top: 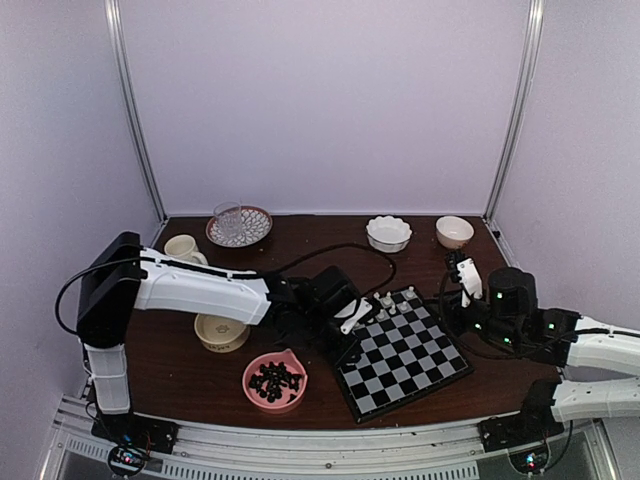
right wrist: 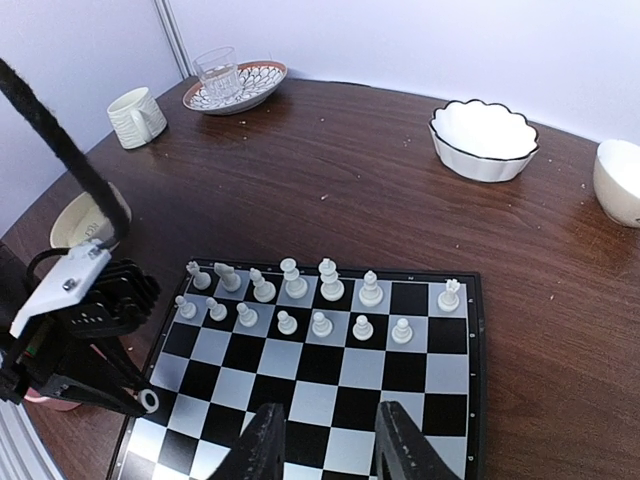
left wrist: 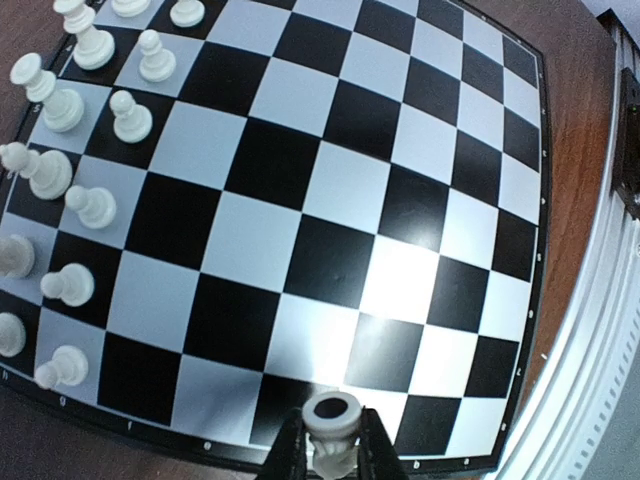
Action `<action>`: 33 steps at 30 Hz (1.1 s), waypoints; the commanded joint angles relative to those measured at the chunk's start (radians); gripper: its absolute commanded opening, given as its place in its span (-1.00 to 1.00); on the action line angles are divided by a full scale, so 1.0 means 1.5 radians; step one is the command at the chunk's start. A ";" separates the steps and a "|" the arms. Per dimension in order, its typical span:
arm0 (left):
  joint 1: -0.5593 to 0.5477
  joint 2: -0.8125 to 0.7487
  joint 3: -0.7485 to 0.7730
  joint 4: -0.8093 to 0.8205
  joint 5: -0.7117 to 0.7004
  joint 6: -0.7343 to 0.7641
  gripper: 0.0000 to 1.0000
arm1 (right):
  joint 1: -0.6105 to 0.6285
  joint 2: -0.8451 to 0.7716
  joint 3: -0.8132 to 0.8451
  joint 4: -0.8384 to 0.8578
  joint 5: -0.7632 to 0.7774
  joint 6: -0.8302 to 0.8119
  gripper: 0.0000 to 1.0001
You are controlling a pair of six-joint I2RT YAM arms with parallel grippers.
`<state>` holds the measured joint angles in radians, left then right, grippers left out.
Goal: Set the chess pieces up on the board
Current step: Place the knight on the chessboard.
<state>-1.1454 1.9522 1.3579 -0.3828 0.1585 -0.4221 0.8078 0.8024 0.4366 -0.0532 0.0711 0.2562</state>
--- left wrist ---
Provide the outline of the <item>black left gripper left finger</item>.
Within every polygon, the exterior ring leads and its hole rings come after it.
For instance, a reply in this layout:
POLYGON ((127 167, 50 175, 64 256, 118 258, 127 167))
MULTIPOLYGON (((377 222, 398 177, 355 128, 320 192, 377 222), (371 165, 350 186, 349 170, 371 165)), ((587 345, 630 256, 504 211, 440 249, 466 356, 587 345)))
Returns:
POLYGON ((305 480, 306 431, 301 409, 287 414, 257 480, 305 480))

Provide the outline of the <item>white knight piece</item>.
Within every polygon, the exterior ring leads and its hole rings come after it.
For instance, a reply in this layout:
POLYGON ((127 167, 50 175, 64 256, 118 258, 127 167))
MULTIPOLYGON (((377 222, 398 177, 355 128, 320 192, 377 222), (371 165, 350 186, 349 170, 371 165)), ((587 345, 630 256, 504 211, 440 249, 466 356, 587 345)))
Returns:
POLYGON ((1 275, 8 278, 28 276, 35 263, 32 242, 21 235, 1 238, 1 275))

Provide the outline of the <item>white chess piece tall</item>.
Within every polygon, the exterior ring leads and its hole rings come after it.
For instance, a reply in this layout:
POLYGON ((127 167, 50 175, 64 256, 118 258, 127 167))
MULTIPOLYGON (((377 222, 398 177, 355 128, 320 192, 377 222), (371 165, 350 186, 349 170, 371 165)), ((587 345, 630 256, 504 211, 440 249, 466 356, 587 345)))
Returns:
POLYGON ((122 18, 131 18, 144 13, 150 5, 150 0, 112 0, 113 12, 122 18))
POLYGON ((105 66, 115 53, 112 34, 94 25, 96 12, 83 0, 55 0, 53 9, 64 17, 64 30, 76 37, 73 59, 83 70, 105 66))

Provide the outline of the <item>white rook corner piece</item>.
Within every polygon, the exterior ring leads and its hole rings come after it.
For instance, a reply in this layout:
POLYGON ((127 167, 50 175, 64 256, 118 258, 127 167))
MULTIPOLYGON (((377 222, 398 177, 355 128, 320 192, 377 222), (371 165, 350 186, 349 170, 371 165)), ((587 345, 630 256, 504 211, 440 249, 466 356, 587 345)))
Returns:
POLYGON ((0 314, 0 354, 3 357, 18 355, 26 344, 26 330, 22 320, 7 312, 0 314))

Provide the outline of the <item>white queen piece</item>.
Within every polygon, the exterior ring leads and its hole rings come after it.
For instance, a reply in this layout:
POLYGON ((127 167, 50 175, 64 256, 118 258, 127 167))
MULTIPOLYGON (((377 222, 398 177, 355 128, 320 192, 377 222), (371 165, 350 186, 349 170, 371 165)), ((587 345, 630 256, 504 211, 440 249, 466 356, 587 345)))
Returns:
POLYGON ((22 86, 27 99, 40 103, 46 127, 57 133, 73 129, 84 114, 84 100, 76 90, 60 89, 56 75, 42 68, 41 56, 27 53, 10 71, 10 81, 22 86))

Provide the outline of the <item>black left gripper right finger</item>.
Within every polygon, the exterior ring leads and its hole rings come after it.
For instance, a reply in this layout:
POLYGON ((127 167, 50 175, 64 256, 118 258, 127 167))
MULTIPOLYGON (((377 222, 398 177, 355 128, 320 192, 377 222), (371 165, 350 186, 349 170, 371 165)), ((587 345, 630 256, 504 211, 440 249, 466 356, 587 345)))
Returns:
POLYGON ((364 407, 360 417, 357 478, 407 480, 408 475, 375 409, 364 407))

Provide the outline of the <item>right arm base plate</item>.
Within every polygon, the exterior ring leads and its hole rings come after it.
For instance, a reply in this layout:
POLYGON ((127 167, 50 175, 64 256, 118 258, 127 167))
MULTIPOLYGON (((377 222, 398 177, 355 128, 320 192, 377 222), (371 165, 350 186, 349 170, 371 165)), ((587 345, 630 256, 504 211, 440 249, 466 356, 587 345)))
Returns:
POLYGON ((639 219, 639 82, 628 67, 621 72, 612 188, 639 219))

